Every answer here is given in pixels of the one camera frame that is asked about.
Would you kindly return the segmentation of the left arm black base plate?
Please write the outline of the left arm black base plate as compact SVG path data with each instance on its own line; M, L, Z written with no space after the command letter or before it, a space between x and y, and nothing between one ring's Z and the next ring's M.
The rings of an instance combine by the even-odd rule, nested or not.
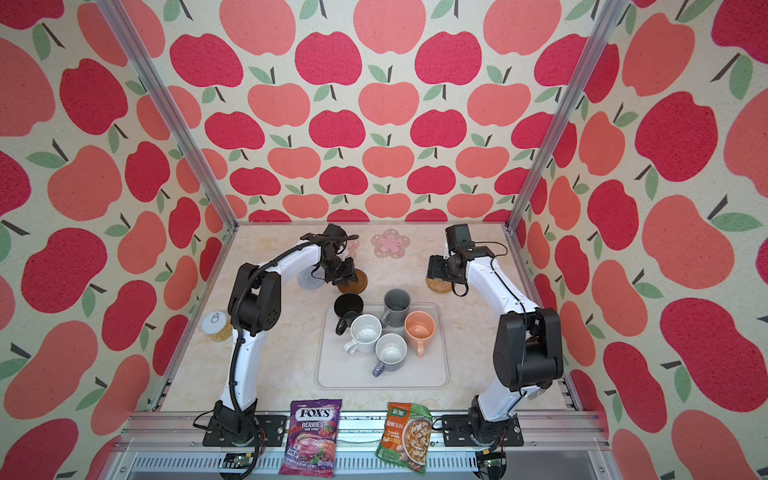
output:
M279 447L287 431L288 417L285 415L256 415L253 421L259 429L262 445ZM202 444L205 447L235 448L256 445L257 435L247 421L235 415L219 415L208 421Z

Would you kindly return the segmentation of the pink flower silicone coaster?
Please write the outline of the pink flower silicone coaster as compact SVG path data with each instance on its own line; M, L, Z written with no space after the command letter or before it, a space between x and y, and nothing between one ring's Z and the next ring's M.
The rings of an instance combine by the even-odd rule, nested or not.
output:
M410 239L395 229L387 229L381 234L373 235L371 243L376 257L401 259L410 245Z

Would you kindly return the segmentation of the orange pink mug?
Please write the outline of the orange pink mug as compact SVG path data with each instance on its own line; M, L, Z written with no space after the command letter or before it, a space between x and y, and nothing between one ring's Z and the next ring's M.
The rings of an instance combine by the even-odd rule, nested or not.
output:
M404 326L407 345L423 358L436 332L435 319L427 312L413 311L406 317Z

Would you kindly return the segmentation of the round grey coaster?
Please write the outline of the round grey coaster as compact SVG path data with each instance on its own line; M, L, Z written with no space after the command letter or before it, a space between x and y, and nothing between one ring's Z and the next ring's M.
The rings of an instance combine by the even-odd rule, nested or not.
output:
M310 266L298 274L297 282L303 290L319 289L325 284L325 271L320 266Z

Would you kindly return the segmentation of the round woven rattan coaster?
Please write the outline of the round woven rattan coaster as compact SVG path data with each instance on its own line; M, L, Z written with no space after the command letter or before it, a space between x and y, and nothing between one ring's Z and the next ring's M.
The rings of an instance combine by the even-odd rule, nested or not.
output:
M453 291L453 284L438 278L426 278L427 287L438 294L448 294Z

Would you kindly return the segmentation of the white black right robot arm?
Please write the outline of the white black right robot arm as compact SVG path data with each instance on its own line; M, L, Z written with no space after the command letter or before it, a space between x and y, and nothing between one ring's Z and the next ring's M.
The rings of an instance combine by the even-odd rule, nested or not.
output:
M479 444L503 436L526 399L549 389L564 373L561 319L523 294L491 256L432 255L427 277L478 291L498 315L492 351L495 379L468 411Z

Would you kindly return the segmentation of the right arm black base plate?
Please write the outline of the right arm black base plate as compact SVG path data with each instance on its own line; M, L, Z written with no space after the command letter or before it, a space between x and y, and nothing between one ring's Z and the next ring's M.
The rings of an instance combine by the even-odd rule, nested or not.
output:
M521 447L525 441L516 416L488 422L469 414L443 415L440 418L444 445L447 447Z

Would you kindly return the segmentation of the round brown wooden coaster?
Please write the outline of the round brown wooden coaster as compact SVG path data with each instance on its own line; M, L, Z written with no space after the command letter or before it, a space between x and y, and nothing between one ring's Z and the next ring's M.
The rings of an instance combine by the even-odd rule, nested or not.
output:
M364 292L368 285L367 275L360 269L355 270L355 275L356 277L349 280L345 285L338 285L338 290L344 294L352 293L359 295Z

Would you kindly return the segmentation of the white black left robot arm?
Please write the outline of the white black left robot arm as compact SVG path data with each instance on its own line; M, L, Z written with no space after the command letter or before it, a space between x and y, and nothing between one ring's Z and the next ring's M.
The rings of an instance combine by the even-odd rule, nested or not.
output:
M343 258L346 244L356 235L306 234L301 241L261 264L245 263L237 272L228 313L234 328L227 383L214 407L212 426L237 437L254 437L258 427L247 410L256 405L256 376L267 333L278 322L282 286L310 268L324 270L323 281L333 285L356 280L354 261Z

